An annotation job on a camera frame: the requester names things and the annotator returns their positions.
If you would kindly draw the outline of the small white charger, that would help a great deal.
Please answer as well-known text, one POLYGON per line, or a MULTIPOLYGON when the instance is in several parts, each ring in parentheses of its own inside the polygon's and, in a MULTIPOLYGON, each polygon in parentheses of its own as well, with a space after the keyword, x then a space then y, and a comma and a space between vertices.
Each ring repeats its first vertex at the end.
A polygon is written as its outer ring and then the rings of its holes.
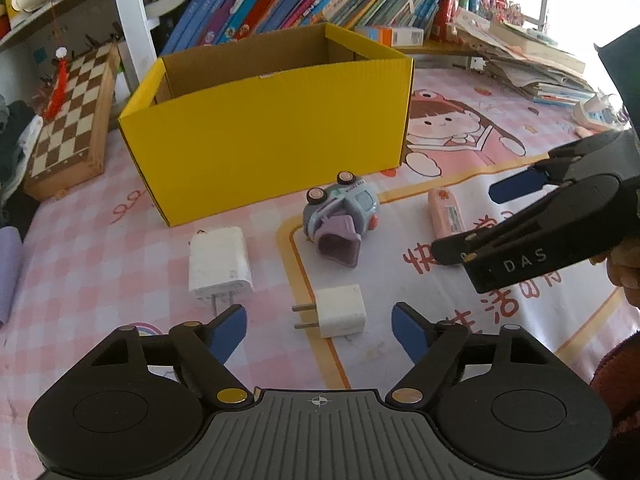
POLYGON ((321 338, 350 336, 363 332, 367 323, 361 289, 357 284, 319 289, 314 304, 292 307, 293 312, 314 311, 314 322, 297 323, 296 330, 318 328, 321 338))

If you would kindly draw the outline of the blue toy truck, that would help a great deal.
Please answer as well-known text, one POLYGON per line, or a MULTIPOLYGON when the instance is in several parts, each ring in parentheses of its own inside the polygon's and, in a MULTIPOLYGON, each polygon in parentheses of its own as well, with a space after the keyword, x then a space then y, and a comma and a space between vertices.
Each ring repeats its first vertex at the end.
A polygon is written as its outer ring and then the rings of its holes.
POLYGON ((323 258, 356 268, 362 240, 378 227, 378 196, 362 177, 340 171, 326 188, 306 193, 303 231, 323 258))

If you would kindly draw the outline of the pink small case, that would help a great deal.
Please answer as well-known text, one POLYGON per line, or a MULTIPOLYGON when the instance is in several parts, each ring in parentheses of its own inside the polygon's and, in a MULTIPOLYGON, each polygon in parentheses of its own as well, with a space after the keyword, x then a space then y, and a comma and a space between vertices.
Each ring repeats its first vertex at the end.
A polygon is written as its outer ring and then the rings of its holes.
POLYGON ((427 203, 436 238, 465 231, 458 201, 448 188, 432 188, 427 194, 427 203))

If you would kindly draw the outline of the pile of clothes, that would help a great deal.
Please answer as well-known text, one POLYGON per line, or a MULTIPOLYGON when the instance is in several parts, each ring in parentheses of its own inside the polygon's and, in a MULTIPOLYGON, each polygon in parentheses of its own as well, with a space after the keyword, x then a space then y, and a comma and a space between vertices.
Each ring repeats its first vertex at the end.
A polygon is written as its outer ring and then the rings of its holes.
POLYGON ((20 195, 27 165, 43 128, 43 119, 24 101, 1 98, 1 325, 9 322, 20 280, 25 233, 34 214, 9 212, 20 195))

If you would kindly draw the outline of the white power strip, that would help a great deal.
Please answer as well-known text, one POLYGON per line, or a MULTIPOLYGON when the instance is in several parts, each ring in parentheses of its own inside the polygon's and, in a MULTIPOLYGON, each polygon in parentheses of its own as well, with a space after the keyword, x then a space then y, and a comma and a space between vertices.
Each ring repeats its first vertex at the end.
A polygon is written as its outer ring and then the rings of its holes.
POLYGON ((622 131, 626 124, 621 122, 608 102, 608 96, 595 94, 590 99, 578 102, 573 110, 574 122, 579 127, 595 133, 622 131))

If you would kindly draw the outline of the row of books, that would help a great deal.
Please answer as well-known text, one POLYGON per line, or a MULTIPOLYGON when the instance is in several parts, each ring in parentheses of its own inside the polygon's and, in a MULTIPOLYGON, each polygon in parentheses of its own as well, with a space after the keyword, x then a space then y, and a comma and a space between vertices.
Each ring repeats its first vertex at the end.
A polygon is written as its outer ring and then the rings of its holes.
POLYGON ((416 27, 430 33, 440 0, 172 0, 163 55, 317 24, 416 27))

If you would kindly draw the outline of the stack of papers and books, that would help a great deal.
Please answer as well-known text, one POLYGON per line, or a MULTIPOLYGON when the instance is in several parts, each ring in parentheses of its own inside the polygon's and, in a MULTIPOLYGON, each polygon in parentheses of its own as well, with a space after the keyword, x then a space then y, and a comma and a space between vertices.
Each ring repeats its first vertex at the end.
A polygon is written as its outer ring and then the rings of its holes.
POLYGON ((452 27, 465 47, 484 58, 486 74, 526 98, 573 106, 596 95, 584 78, 585 64, 564 51, 464 9, 454 14, 452 27))

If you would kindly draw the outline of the wooden chess board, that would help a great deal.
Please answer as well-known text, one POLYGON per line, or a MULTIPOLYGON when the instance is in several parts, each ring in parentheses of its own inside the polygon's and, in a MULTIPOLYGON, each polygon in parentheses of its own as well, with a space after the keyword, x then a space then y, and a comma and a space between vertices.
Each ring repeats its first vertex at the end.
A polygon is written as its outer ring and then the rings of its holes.
POLYGON ((66 64, 63 102, 30 156, 24 191, 43 202, 103 174, 120 56, 104 44, 66 64))

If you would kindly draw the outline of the red tassel ornament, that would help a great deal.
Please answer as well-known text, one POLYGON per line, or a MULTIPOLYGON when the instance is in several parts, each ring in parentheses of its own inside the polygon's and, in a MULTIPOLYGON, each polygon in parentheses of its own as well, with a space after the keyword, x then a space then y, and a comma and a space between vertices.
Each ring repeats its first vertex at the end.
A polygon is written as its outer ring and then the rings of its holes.
POLYGON ((42 114, 45 122, 52 122, 64 103, 66 84, 68 81, 68 59, 66 47, 58 47, 55 50, 55 62, 58 71, 56 72, 49 104, 42 114))

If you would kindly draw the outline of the orange white medicine box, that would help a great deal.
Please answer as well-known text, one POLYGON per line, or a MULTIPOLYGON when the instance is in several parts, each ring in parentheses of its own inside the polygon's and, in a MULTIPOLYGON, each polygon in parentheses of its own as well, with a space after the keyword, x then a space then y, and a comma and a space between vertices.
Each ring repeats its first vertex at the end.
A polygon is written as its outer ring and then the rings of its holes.
POLYGON ((391 48, 419 47, 424 41, 424 30, 416 27, 358 26, 355 32, 391 48))

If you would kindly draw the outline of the white shelf unit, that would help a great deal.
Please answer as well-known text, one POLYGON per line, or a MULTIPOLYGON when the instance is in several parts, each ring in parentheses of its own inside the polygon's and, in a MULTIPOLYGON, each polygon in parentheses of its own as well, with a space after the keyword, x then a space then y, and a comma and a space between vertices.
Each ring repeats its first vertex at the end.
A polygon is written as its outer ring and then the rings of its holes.
MULTIPOLYGON (((153 49, 151 30, 160 24, 160 21, 154 16, 146 14, 143 0, 114 1, 127 41, 132 76, 134 77, 134 83, 137 84, 157 58, 157 54, 153 49)), ((544 26, 547 3, 548 0, 540 0, 538 18, 529 16, 526 20, 539 27, 544 26)), ((35 32, 42 29, 43 21, 46 18, 57 18, 65 13, 69 4, 70 0, 56 0, 54 3, 43 6, 35 14, 32 14, 27 21, 12 29, 1 39, 1 49, 6 50, 25 41, 35 32)))

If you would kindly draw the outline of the pink cartoon table mat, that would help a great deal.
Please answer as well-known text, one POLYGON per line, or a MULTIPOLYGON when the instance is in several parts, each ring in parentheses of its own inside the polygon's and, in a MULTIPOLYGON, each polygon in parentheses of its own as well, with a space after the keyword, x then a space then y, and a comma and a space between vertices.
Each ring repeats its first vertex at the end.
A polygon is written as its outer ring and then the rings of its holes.
POLYGON ((1 331, 1 474, 31 479, 41 465, 27 416, 114 328, 145 336, 208 321, 240 302, 248 334, 230 359, 245 385, 388 390, 409 367, 390 329, 396 302, 477 333, 516 323, 590 378, 600 359, 639 327, 639 313, 603 266, 576 264, 477 292, 460 266, 432 252, 431 197, 450 195, 465 229, 490 228, 528 204, 497 204, 496 181, 575 139, 566 108, 534 103, 463 70, 418 70, 428 118, 462 132, 488 126, 479 151, 437 152, 368 177, 378 216, 358 248, 306 233, 297 192, 170 228, 160 218, 118 133, 102 176, 42 204, 26 235, 20 284, 1 331))

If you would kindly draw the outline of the yellow cardboard box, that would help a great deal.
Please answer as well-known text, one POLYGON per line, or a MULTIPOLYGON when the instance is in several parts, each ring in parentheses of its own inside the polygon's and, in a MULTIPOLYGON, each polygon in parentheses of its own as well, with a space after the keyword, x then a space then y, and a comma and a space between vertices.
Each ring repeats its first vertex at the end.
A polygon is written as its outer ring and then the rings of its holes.
POLYGON ((168 226, 399 166, 411 58, 330 24, 162 56, 119 128, 168 226))

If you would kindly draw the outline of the large white charger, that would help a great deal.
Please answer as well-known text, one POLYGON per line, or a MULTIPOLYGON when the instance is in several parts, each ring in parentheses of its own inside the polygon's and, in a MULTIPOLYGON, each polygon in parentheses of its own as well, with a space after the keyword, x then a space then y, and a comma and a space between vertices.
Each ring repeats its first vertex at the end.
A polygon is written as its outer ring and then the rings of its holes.
POLYGON ((189 292, 214 315, 254 292, 250 258, 239 226, 198 230, 190 240, 189 292))

